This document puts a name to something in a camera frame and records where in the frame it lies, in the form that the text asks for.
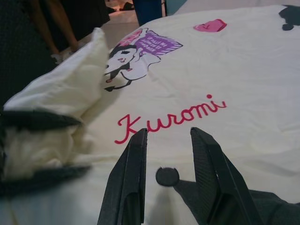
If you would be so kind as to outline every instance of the white blanket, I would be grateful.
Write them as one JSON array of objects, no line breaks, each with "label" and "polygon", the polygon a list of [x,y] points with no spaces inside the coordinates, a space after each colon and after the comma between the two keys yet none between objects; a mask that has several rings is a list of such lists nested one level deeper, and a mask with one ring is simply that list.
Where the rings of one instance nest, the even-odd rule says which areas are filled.
[{"label": "white blanket", "polygon": [[[284,8],[177,15],[135,31],[121,42],[123,50],[111,53],[103,85],[111,92],[104,90],[84,117],[86,135],[94,137],[90,147],[101,150],[93,171],[0,207],[10,204],[7,215],[20,225],[96,224],[108,175],[130,136],[144,127],[150,129],[146,225],[196,225],[180,196],[155,181],[161,166],[195,180],[191,127],[214,136],[249,189],[300,202],[300,28],[282,30]],[[223,26],[219,32],[193,28],[216,19],[223,22],[199,29]],[[0,224],[13,224],[5,219]]]}]

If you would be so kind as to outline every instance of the cartoon character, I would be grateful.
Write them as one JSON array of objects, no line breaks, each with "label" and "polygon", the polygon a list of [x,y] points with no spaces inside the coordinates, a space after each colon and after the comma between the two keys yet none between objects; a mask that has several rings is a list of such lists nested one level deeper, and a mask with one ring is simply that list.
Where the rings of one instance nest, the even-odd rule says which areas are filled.
[{"label": "cartoon character", "polygon": [[288,6],[279,12],[279,15],[285,19],[286,24],[282,25],[283,30],[292,30],[294,25],[300,25],[300,7]]},{"label": "cartoon character", "polygon": [[112,82],[117,75],[123,76],[127,83],[117,87],[110,86],[105,90],[121,89],[129,86],[132,81],[145,77],[149,66],[161,61],[160,55],[180,47],[182,45],[178,42],[148,31],[148,28],[128,35],[111,51],[105,71],[105,75],[109,75],[106,83]]}]

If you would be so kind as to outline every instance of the pink heart print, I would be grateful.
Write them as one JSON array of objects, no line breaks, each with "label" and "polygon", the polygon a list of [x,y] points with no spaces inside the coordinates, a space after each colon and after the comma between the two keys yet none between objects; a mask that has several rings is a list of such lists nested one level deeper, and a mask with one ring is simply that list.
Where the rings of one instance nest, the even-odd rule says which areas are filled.
[{"label": "pink heart print", "polygon": [[219,32],[223,30],[226,26],[227,24],[223,20],[216,19],[213,21],[208,21],[206,23],[196,25],[194,26],[194,29],[201,32]]}]

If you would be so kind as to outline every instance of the pink heart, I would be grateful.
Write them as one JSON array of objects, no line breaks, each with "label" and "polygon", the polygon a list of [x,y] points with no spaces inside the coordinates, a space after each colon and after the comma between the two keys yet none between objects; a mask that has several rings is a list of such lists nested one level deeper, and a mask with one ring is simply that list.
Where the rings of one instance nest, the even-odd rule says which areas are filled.
[{"label": "pink heart", "polygon": [[208,21],[204,24],[194,26],[194,29],[201,32],[219,32],[223,30],[226,26],[227,24],[223,20],[216,19],[213,21]]}]

